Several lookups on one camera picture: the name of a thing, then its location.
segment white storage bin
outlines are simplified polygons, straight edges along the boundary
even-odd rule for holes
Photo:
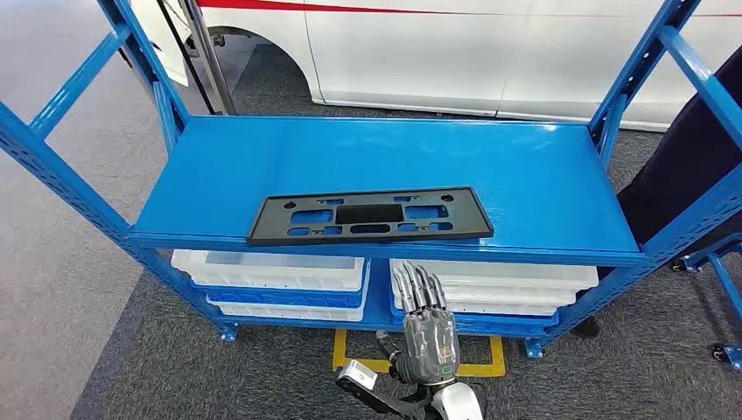
[[[171,264],[202,286],[359,291],[363,258],[176,249]]]
[[[403,260],[390,260],[390,269]],[[410,260],[441,280],[453,312],[550,316],[559,306],[573,304],[575,293],[598,285],[595,267]],[[392,287],[395,306],[402,308],[399,291]]]
[[[216,302],[208,297],[206,297],[206,301],[209,304],[219,306],[221,313],[225,315],[358,322],[363,319],[363,308],[366,307],[370,272],[371,270],[367,269],[365,276],[363,276],[363,294],[358,308],[332,308],[294,304],[243,304],[237,302]]]

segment robot finger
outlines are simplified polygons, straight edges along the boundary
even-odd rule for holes
[[[415,271],[415,267],[407,260],[402,263],[404,270],[409,275],[409,284],[412,286],[412,296],[415,297],[415,303],[418,310],[422,310],[429,303],[425,300],[425,293],[423,292],[423,282],[420,276]]]
[[[399,300],[402,302],[402,309],[405,313],[413,312],[417,309],[415,299],[412,297],[412,291],[409,276],[398,267],[394,268],[394,281],[399,291]]]
[[[428,271],[425,269],[425,267],[418,264],[417,266],[415,266],[415,272],[423,279],[425,300],[430,303],[430,307],[436,307],[438,305],[436,286],[432,283],[431,277],[428,275]]]
[[[440,278],[438,278],[437,274],[431,274],[430,280],[435,284],[438,304],[442,309],[445,309],[448,304],[445,301],[445,293],[443,292],[443,285],[440,283]]]

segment metal upright post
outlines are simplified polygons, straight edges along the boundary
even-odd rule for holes
[[[232,102],[232,95],[227,88],[227,82],[224,80],[224,74],[221,72],[219,61],[216,58],[214,43],[208,33],[206,22],[201,15],[201,9],[193,0],[179,0],[180,7],[183,8],[185,19],[191,28],[193,41],[196,49],[203,59],[206,76],[211,83],[212,88],[216,91],[221,101],[221,108],[225,114],[236,116],[235,104]]]

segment blue caster frame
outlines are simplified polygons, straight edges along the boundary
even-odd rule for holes
[[[721,241],[713,243],[706,248],[700,249],[691,255],[682,258],[682,263],[688,271],[699,271],[701,266],[710,263],[721,282],[726,295],[729,297],[731,307],[737,318],[742,322],[742,297],[739,290],[734,286],[729,271],[721,262],[721,257],[737,252],[742,255],[742,234],[731,234]],[[717,361],[731,364],[734,370],[742,370],[742,347],[732,344],[717,343],[713,345],[711,354]]]

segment gray carpet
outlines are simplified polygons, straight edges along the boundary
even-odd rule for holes
[[[299,70],[270,45],[255,50],[234,90],[245,114],[437,117],[426,113],[324,107],[310,102]],[[641,168],[655,134],[622,131],[610,168],[617,188]],[[742,278],[742,259],[726,259]],[[542,360],[505,339],[506,376],[465,380],[491,419],[740,418],[742,374],[707,346],[742,342],[720,285],[701,274],[661,269],[598,314],[597,339],[566,336]],[[333,332],[243,327],[233,344],[143,275],[72,418],[386,418],[335,388]],[[487,342],[462,338],[465,361],[483,362]],[[370,333],[348,334],[348,354],[372,357]],[[386,375],[380,388],[409,389]]]

